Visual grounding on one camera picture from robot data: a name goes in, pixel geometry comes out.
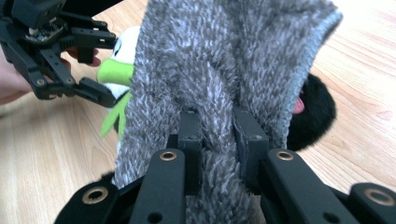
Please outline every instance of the brass screw hole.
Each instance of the brass screw hole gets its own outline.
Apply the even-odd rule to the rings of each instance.
[[[395,200],[386,192],[380,189],[366,189],[364,195],[375,203],[385,206],[394,206]]]
[[[87,190],[82,196],[82,201],[85,204],[96,204],[104,200],[108,195],[108,190],[105,187],[95,187]]]
[[[172,161],[177,157],[177,154],[173,151],[166,151],[163,154],[161,154],[160,158],[163,161]]]
[[[294,156],[286,151],[279,151],[276,153],[276,156],[282,161],[292,161],[294,159]]]

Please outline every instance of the finger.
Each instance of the finger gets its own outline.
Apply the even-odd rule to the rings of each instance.
[[[11,103],[11,102],[15,101],[16,99],[22,97],[26,93],[28,93],[28,91],[19,91],[17,93],[7,96],[7,97],[0,98],[0,105],[5,105],[8,103]]]
[[[24,92],[28,92],[32,90],[32,87],[30,86],[29,82],[27,82],[26,79],[20,74],[16,74],[16,76],[12,77],[11,80],[12,81],[9,82],[9,87],[13,90],[19,90]]]
[[[67,49],[66,51],[73,58],[76,59],[78,57],[78,48],[73,47],[73,48]],[[99,53],[99,49],[93,49],[93,56],[96,56],[98,53]]]

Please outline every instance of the black fuzzy plush toy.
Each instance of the black fuzzy plush toy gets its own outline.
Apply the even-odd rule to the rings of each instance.
[[[325,84],[309,74],[294,107],[288,149],[297,151],[316,143],[331,128],[335,117],[335,102]]]

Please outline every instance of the wooden surface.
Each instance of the wooden surface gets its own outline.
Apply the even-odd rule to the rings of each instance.
[[[327,184],[347,192],[370,181],[396,190],[396,3],[335,0],[344,13],[312,72],[337,103],[332,130],[301,153]],[[119,35],[139,25],[145,0],[100,14]],[[110,51],[102,50],[106,58]],[[72,73],[95,78],[73,62]],[[0,106],[0,222],[51,223],[79,188],[114,169],[117,136],[99,137],[106,110],[80,98]]]

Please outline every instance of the plush toy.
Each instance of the plush toy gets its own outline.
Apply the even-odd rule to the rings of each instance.
[[[104,83],[116,99],[102,126],[105,136],[114,127],[122,138],[125,126],[125,106],[131,98],[129,92],[134,71],[134,53],[139,26],[124,31],[117,41],[111,58],[104,60],[98,69],[97,79]],[[288,149],[300,150],[316,143],[331,127],[335,119],[335,103],[326,86],[318,77],[308,74],[291,118]]]
[[[309,69],[340,20],[321,0],[149,1],[128,72],[132,95],[112,119],[123,112],[128,119],[112,183],[123,188],[143,176],[178,133],[180,112],[192,108],[205,143],[202,185],[186,197],[186,222],[263,223],[260,198],[240,175],[233,107],[251,113],[273,147],[288,147],[290,121],[309,115],[304,98],[315,97],[304,90]]]
[[[111,57],[104,60],[98,69],[98,82],[107,86],[117,99],[114,107],[109,108],[109,113],[103,122],[102,137],[115,127],[119,139],[122,138],[125,127],[125,106],[132,96],[129,89],[134,72],[134,51],[139,28],[136,26],[125,30],[117,40]]]

